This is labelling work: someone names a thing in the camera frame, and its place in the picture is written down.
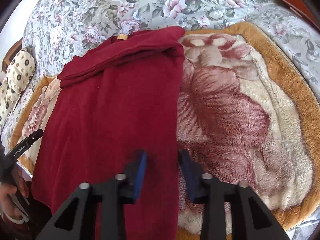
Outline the wooden chair frame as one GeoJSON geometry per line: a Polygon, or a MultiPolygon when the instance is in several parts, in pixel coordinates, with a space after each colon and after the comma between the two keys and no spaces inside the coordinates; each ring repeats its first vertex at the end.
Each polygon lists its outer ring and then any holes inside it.
{"type": "Polygon", "coordinates": [[[15,55],[22,49],[22,39],[18,40],[6,53],[2,61],[2,72],[7,73],[7,68],[15,55]]]}

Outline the plush floral fleece blanket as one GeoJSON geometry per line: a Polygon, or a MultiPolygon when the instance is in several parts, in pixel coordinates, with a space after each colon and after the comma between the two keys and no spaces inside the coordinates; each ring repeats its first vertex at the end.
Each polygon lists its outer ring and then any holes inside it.
{"type": "MultiPolygon", "coordinates": [[[[319,205],[319,103],[311,89],[252,24],[185,32],[179,43],[177,152],[187,150],[225,183],[248,182],[284,229],[297,225],[319,205]]],[[[176,235],[196,238],[201,216],[178,169],[176,235]]]]}

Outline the dark red sweater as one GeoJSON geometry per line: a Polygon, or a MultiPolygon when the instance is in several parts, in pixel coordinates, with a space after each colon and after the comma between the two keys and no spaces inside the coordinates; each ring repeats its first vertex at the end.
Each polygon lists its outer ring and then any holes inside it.
{"type": "Polygon", "coordinates": [[[177,100],[183,74],[180,27],[111,37],[58,75],[60,94],[36,160],[32,193],[53,212],[82,182],[114,177],[147,153],[128,239],[174,239],[178,218],[177,100]]]}

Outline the floral bed sheet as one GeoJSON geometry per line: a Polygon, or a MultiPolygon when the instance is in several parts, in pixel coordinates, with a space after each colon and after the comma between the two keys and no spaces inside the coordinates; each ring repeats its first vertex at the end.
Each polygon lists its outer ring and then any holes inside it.
{"type": "Polygon", "coordinates": [[[223,29],[242,21],[276,42],[319,94],[319,34],[278,0],[22,0],[1,32],[1,48],[22,36],[38,67],[2,128],[3,145],[38,81],[57,75],[108,35],[166,24],[223,29]]]}

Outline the cream patterned pillow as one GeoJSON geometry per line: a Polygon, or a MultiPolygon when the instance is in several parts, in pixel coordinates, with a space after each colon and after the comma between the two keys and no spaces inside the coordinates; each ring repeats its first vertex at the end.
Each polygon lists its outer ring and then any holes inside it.
{"type": "Polygon", "coordinates": [[[9,88],[21,94],[33,78],[35,68],[35,59],[26,49],[21,49],[7,67],[6,81],[9,88]]]}
{"type": "Polygon", "coordinates": [[[21,89],[14,83],[13,85],[14,87],[11,88],[7,79],[5,79],[1,84],[1,128],[3,128],[21,96],[21,89]]]}

